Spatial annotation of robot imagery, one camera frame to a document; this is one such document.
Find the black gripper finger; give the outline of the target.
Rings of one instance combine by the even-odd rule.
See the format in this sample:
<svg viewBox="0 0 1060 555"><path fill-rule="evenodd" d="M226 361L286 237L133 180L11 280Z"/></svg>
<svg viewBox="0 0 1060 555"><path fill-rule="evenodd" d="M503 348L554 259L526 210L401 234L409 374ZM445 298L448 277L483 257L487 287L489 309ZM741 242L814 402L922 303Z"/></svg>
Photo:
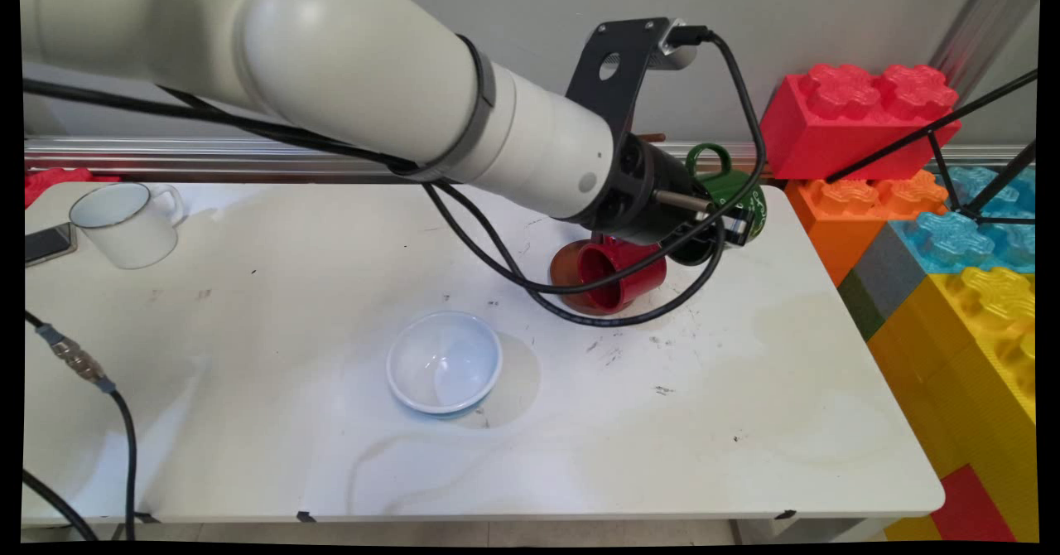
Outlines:
<svg viewBox="0 0 1060 555"><path fill-rule="evenodd" d="M721 220L728 246L742 247L757 237L757 211L753 208L734 205Z"/></svg>

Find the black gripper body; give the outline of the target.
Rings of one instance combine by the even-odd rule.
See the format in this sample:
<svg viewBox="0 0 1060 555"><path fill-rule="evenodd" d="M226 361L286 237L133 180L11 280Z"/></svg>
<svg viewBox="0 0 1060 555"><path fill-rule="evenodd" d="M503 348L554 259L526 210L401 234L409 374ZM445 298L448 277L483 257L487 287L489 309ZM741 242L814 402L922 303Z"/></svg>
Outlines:
<svg viewBox="0 0 1060 555"><path fill-rule="evenodd" d="M666 205L659 191L705 199L682 162L635 135L628 133L614 155L600 195L584 210L584 228L637 245L667 241L697 226L693 211Z"/></svg>

